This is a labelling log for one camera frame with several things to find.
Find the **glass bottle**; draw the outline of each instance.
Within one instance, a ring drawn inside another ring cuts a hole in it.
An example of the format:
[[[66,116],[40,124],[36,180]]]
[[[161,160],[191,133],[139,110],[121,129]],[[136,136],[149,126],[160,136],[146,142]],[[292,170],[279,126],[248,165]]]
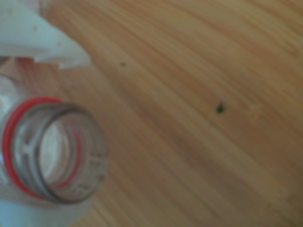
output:
[[[86,110],[0,74],[0,144],[0,226],[65,227],[87,213],[108,153]]]

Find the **wooden surface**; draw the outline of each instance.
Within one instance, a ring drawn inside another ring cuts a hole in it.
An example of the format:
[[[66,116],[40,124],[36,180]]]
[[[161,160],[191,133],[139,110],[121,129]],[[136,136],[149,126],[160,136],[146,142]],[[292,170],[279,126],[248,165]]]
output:
[[[25,65],[24,82],[88,108],[111,158],[74,227],[303,225],[303,1],[66,0],[49,16],[93,65]]]

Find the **bottle neck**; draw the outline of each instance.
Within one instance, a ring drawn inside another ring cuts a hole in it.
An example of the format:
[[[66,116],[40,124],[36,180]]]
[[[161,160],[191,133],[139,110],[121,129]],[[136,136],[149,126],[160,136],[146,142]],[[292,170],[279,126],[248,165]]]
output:
[[[36,98],[13,112],[3,136],[3,157],[13,183],[55,203],[90,197],[107,172],[104,136],[83,109]]]

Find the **green speck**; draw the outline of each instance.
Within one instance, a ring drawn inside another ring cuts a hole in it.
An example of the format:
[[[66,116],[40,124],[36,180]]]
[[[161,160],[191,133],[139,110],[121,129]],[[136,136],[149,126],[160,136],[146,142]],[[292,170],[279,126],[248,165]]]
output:
[[[220,103],[217,107],[217,114],[223,114],[226,111],[226,106],[223,103]]]

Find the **red rubber seal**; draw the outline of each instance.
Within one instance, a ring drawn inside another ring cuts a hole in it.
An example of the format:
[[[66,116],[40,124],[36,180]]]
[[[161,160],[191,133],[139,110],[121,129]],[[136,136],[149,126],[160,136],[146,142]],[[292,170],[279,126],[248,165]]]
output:
[[[45,103],[60,103],[61,100],[56,98],[49,98],[49,97],[38,97],[29,99],[23,103],[21,103],[16,110],[12,113],[10,116],[5,129],[3,133],[2,138],[2,152],[3,152],[3,159],[4,159],[4,165],[6,167],[7,173],[10,176],[13,183],[23,192],[25,192],[27,195],[33,196],[35,198],[41,199],[39,195],[36,193],[33,193],[30,191],[20,180],[14,166],[12,163],[12,142],[13,142],[13,136],[15,133],[15,129],[18,126],[18,123],[20,122],[21,118],[24,116],[24,114],[31,108]]]

